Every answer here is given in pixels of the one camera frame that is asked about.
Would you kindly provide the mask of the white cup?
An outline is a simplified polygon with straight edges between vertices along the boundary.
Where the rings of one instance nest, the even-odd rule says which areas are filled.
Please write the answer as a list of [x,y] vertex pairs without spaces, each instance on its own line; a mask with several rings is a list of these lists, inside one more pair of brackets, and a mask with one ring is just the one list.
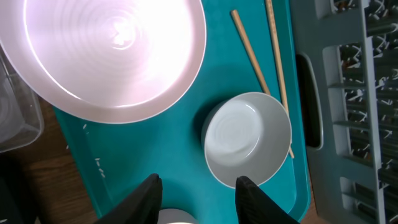
[[197,224],[198,221],[189,213],[175,209],[167,208],[159,211],[158,224]]

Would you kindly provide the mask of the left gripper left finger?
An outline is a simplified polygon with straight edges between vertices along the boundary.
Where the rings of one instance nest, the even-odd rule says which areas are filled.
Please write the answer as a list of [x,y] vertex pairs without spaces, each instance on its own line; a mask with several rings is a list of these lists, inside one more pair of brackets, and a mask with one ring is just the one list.
[[162,179],[158,174],[151,174],[95,224],[156,224],[162,190]]

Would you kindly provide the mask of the grey bowl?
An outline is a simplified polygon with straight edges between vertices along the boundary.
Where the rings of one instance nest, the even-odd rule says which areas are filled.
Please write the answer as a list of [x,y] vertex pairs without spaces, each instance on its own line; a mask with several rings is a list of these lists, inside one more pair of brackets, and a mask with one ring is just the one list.
[[247,92],[216,105],[205,118],[201,146],[208,169],[231,189],[236,179],[256,185],[283,166],[292,144],[292,125],[281,102],[261,92]]

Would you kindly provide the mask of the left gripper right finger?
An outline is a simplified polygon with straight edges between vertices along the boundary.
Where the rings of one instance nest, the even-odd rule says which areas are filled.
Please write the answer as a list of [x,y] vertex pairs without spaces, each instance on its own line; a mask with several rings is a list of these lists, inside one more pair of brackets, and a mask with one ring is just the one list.
[[299,224],[246,176],[236,179],[235,204],[239,224]]

